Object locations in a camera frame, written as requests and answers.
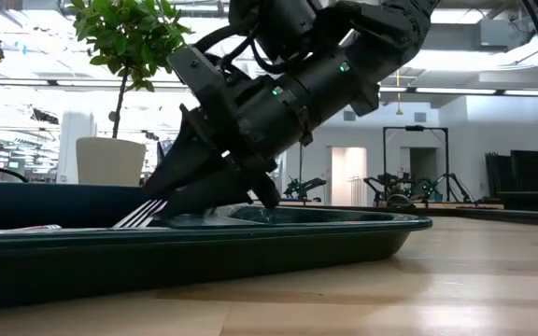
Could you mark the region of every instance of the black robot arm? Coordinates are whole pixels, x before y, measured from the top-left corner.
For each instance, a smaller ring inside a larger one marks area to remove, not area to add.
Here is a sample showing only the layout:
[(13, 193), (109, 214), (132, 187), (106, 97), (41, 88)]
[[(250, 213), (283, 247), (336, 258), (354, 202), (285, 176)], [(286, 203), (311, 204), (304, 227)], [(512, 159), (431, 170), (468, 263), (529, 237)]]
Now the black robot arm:
[[(419, 51), (438, 0), (386, 0), (381, 6), (340, 1), (233, 0), (230, 26), (169, 58), (200, 106), (181, 106), (176, 142), (147, 181), (163, 199), (164, 217), (232, 203), (279, 203), (267, 173), (274, 157), (346, 105), (359, 116), (378, 108), (378, 82)], [(224, 57), (208, 49), (229, 35), (245, 41)], [(257, 43), (269, 58), (267, 62)], [(251, 47), (274, 77), (251, 79), (231, 64)]]

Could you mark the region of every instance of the white plant pot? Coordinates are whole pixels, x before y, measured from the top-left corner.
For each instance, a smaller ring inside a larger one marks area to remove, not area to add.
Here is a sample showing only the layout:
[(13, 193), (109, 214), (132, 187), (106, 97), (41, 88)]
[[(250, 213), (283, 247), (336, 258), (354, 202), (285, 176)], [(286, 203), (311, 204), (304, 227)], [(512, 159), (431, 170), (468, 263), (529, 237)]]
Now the white plant pot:
[(137, 187), (147, 147), (132, 141), (83, 137), (76, 141), (78, 183)]

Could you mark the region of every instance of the dark green tray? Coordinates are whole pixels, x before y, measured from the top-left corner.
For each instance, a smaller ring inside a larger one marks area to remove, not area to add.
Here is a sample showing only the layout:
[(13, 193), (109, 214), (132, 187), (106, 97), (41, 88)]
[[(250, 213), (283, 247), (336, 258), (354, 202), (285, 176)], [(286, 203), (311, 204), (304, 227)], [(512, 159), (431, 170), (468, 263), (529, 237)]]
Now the dark green tray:
[[(66, 204), (59, 216), (71, 212)], [(13, 217), (16, 210), (0, 211)], [(432, 224), (321, 209), (243, 206), (219, 214), (145, 230), (0, 231), (0, 308), (385, 259), (411, 231)]]

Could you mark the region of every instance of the tree trunk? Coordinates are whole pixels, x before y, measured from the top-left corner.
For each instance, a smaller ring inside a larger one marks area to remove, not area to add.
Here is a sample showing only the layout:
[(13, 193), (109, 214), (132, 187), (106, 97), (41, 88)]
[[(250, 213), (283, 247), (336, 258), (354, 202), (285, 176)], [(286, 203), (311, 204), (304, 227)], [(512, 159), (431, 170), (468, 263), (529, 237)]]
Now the tree trunk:
[(128, 74), (129, 74), (129, 71), (126, 70), (125, 74), (123, 75), (123, 78), (121, 79), (120, 97), (118, 97), (118, 106), (116, 107), (116, 116), (113, 119), (113, 134), (111, 135), (111, 137), (114, 139), (118, 138), (118, 129), (120, 128), (121, 104), (123, 103), (123, 94), (126, 92), (126, 82), (128, 81)]

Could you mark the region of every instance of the silver fork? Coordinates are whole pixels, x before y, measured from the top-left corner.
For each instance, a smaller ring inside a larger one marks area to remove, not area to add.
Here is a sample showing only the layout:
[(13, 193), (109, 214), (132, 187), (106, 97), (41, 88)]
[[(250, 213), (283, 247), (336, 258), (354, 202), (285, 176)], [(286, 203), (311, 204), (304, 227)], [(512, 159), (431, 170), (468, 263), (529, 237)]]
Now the silver fork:
[(167, 201), (149, 200), (140, 205), (130, 215), (119, 221), (114, 228), (146, 228), (147, 225), (161, 212)]

